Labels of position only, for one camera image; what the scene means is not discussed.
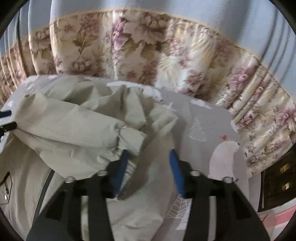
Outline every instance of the curtain fold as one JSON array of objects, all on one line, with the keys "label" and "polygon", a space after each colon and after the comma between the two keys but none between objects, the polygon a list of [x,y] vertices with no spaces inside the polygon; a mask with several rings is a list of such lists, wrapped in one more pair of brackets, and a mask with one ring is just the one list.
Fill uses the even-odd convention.
[{"label": "curtain fold", "polygon": [[7,32],[0,44],[2,105],[35,73],[106,77],[180,92],[228,109],[242,137],[250,177],[295,143],[293,99],[255,54],[209,26],[140,8],[69,14],[21,38],[17,23],[13,46]]}]

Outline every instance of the silver bolt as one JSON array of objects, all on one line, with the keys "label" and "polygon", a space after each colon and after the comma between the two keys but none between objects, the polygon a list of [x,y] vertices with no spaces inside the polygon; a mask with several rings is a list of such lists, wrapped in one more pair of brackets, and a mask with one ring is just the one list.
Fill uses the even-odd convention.
[{"label": "silver bolt", "polygon": [[98,171],[97,175],[99,177],[107,176],[108,172],[106,170],[100,170]]},{"label": "silver bolt", "polygon": [[200,171],[197,171],[197,170],[193,170],[190,172],[190,175],[194,176],[194,177],[198,177],[201,175],[201,172]]},{"label": "silver bolt", "polygon": [[66,178],[66,183],[72,183],[75,181],[75,178],[74,177],[67,177]]},{"label": "silver bolt", "polygon": [[225,182],[225,183],[233,183],[233,178],[232,177],[224,177],[223,182]]}]

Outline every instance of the beige floral fabric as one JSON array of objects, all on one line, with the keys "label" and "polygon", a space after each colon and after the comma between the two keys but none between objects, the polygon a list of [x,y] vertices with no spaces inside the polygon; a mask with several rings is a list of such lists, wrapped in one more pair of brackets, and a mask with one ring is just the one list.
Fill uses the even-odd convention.
[{"label": "beige floral fabric", "polygon": [[82,74],[165,88],[229,109],[249,176],[295,143],[296,107],[249,51],[199,22],[143,9],[53,20],[1,58],[3,102],[31,74]]}]

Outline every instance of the beige garment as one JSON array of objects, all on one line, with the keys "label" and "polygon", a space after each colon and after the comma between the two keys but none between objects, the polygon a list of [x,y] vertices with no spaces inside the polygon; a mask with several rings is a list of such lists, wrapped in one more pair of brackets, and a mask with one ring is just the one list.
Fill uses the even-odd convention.
[{"label": "beige garment", "polygon": [[[108,203],[115,240],[151,240],[173,189],[168,153],[176,119],[144,98],[142,89],[60,77],[45,95],[26,96],[19,104],[14,116],[18,128],[0,154],[0,179],[10,171],[13,181],[9,204],[1,208],[25,239],[49,167],[56,174],[42,207],[63,181],[61,176],[89,177],[126,149],[133,154],[121,191],[126,199]],[[82,225],[87,237],[87,224]]]}]

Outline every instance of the floral pattern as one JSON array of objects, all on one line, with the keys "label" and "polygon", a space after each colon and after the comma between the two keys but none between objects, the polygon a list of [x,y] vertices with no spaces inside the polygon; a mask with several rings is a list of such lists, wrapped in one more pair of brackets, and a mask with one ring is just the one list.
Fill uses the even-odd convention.
[{"label": "floral pattern", "polygon": [[180,92],[229,110],[249,176],[296,142],[296,106],[250,52],[199,22],[124,8],[53,20],[1,57],[0,102],[32,74],[83,74]]}]

